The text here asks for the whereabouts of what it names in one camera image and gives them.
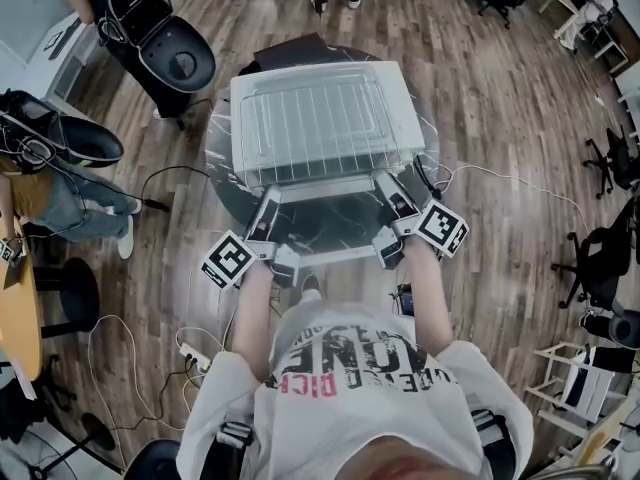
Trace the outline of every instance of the brown shirt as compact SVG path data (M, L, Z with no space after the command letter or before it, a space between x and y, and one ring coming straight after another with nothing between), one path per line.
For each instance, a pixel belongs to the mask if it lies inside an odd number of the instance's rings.
M20 169L6 155L0 155L0 173L20 172ZM49 204L53 186L51 167L35 174L7 176L11 182L13 207L20 217L40 216Z

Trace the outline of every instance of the power strip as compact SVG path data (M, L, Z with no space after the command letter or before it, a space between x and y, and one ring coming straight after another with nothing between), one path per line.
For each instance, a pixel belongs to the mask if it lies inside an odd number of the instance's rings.
M195 359L196 368L200 373L207 373L209 368L211 368L211 359L205 356L202 352L193 348L191 345L188 345L186 342L182 343L180 346L180 354L187 359Z

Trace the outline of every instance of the person wearing white clothes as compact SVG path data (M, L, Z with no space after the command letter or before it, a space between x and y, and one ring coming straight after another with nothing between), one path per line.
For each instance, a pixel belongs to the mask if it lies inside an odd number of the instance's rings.
M230 351L215 356L182 436L176 460L182 480L228 478L224 454L212 450L242 441L242 429L253 437L245 440L235 478L513 480L522 474L533 445L531 413L478 348L454 340L431 246L410 237L404 253L414 329L361 303L328 303L309 276L273 342L273 274L262 262L250 267ZM509 453L497 462L511 461L507 476L489 469L478 414L500 423Z
M575 50L578 32L587 23L594 23L598 18L613 9L614 0L590 0L578 11L577 16L569 18L571 24L560 35L560 44L568 50Z

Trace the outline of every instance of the forearm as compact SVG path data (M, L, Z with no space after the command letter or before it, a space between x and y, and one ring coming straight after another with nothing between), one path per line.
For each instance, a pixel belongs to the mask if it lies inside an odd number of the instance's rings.
M269 296L273 272L261 261L254 263L240 285L231 351L249 363L259 382L269 376L271 339Z
M406 239L404 253L411 279L416 343L436 356L453 341L440 264L431 246L417 237Z
M13 224L13 196L11 195L11 181L6 176L0 174L0 213L2 213L2 223L6 231L6 238L14 238L16 230Z

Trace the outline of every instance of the wire rack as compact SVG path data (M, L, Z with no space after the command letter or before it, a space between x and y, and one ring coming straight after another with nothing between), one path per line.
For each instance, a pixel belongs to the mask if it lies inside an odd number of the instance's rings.
M260 82L240 101L240 113L249 187L406 163L375 73L365 68Z

